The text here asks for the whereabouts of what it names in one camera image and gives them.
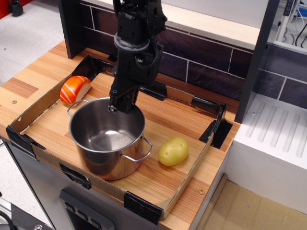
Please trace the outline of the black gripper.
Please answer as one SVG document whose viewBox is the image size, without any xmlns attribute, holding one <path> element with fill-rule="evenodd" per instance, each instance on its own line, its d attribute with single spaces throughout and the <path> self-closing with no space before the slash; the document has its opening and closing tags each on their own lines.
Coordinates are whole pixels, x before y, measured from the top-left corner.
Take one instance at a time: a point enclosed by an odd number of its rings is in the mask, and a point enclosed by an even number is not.
<svg viewBox="0 0 307 230">
<path fill-rule="evenodd" d="M 115 35 L 114 43 L 118 48 L 118 63 L 113 70 L 115 78 L 108 111 L 128 114 L 137 101 L 138 88 L 151 85 L 155 80 L 164 46 L 154 37 L 137 45 Z"/>
</svg>

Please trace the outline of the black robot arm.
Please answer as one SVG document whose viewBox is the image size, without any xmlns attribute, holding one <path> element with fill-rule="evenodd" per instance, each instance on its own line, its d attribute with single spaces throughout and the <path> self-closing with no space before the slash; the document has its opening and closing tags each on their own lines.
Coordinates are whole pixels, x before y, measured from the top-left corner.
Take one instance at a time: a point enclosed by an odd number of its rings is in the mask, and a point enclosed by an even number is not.
<svg viewBox="0 0 307 230">
<path fill-rule="evenodd" d="M 118 18 L 114 37 L 118 62 L 112 70 L 108 109 L 128 114 L 139 88 L 156 79 L 164 46 L 155 37 L 165 30 L 167 17 L 159 0 L 115 0 L 113 6 Z"/>
</svg>

